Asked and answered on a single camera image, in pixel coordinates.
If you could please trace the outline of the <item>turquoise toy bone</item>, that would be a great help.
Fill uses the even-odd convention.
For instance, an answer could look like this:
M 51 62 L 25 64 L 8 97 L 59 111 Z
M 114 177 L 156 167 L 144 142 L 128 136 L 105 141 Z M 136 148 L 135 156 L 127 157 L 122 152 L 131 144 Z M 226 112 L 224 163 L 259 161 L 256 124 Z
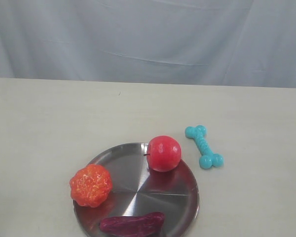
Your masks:
M 212 167 L 222 167 L 224 165 L 223 156 L 214 153 L 205 137 L 207 129 L 203 125 L 196 127 L 188 126 L 185 129 L 186 138 L 193 139 L 197 148 L 200 151 L 201 157 L 199 158 L 199 166 L 203 169 L 210 169 Z

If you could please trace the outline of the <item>red apple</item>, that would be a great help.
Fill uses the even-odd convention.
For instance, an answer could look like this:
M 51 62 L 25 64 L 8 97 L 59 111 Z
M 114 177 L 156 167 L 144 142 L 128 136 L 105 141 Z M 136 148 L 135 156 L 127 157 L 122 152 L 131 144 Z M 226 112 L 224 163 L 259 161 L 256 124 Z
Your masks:
M 148 143 L 146 158 L 149 168 L 168 172 L 176 168 L 182 159 L 179 143 L 170 136 L 156 136 Z

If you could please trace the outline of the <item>round steel plate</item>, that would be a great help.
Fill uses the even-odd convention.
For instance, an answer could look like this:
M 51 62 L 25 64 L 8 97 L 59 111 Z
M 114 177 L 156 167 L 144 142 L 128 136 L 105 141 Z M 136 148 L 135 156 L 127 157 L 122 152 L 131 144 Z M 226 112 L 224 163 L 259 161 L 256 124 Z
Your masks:
M 74 203 L 81 229 L 88 237 L 104 237 L 99 223 L 114 216 L 142 216 L 151 212 L 165 214 L 159 236 L 184 237 L 199 210 L 199 190 L 184 161 L 169 172 L 148 167 L 147 144 L 127 143 L 105 150 L 90 163 L 102 165 L 111 174 L 113 189 L 99 207 Z

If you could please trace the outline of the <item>orange toy pumpkin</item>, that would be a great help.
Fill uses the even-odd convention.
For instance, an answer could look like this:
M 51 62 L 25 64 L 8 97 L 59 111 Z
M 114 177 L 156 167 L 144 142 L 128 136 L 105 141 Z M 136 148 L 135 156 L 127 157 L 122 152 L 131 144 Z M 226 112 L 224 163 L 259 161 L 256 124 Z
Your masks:
M 98 164 L 89 164 L 80 169 L 70 180 L 71 198 L 79 206 L 96 208 L 112 190 L 111 175 Z

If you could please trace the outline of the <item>purple toy sweet potato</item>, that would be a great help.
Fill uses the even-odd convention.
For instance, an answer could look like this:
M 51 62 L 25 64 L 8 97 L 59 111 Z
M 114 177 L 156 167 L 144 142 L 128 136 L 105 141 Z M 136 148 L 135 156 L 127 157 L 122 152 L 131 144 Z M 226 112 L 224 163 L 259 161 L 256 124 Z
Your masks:
M 118 216 L 100 221 L 103 233 L 116 237 L 148 237 L 160 232 L 165 221 L 162 212 L 151 212 L 143 216 Z

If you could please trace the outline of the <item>white backdrop cloth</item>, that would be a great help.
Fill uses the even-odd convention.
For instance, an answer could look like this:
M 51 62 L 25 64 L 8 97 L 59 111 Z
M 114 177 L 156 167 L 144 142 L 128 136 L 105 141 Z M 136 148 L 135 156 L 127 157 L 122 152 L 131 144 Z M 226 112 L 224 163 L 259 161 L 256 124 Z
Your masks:
M 0 78 L 296 88 L 296 0 L 0 0 Z

